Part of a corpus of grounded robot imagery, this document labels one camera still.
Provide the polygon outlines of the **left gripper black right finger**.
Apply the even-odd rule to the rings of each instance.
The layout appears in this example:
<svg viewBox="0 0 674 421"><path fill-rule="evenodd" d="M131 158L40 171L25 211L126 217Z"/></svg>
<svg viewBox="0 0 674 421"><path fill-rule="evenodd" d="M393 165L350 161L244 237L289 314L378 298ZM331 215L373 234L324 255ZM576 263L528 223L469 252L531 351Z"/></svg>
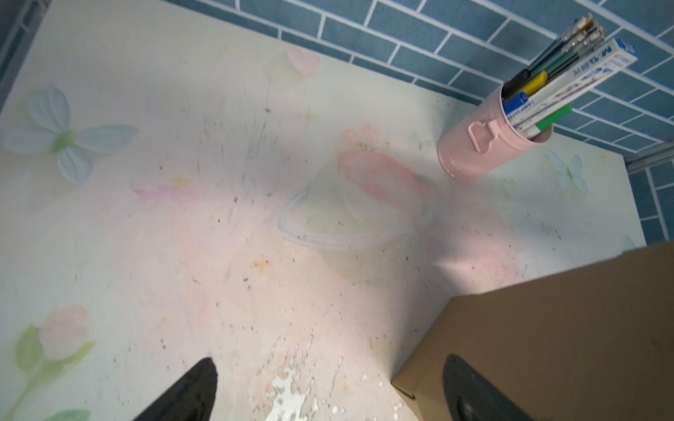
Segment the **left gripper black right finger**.
<svg viewBox="0 0 674 421"><path fill-rule="evenodd" d="M533 420L459 355L447 357L442 387L453 420Z"/></svg>

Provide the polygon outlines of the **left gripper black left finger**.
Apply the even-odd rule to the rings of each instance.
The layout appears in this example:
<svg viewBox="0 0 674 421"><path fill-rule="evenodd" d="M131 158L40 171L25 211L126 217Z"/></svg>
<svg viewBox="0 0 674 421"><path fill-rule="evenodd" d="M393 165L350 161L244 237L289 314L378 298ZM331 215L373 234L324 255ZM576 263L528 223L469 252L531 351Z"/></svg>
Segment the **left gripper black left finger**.
<svg viewBox="0 0 674 421"><path fill-rule="evenodd" d="M215 405L218 371L212 358L195 364L134 421L208 421Z"/></svg>

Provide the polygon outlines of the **brown cardboard paper box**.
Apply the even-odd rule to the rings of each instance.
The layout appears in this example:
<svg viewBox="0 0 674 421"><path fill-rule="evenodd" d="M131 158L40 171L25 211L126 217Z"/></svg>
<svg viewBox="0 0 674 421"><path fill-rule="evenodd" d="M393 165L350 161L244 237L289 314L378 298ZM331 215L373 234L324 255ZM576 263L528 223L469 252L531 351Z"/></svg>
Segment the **brown cardboard paper box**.
<svg viewBox="0 0 674 421"><path fill-rule="evenodd" d="M452 298L392 385L421 420L453 420L459 355L533 420L673 417L673 245Z"/></svg>

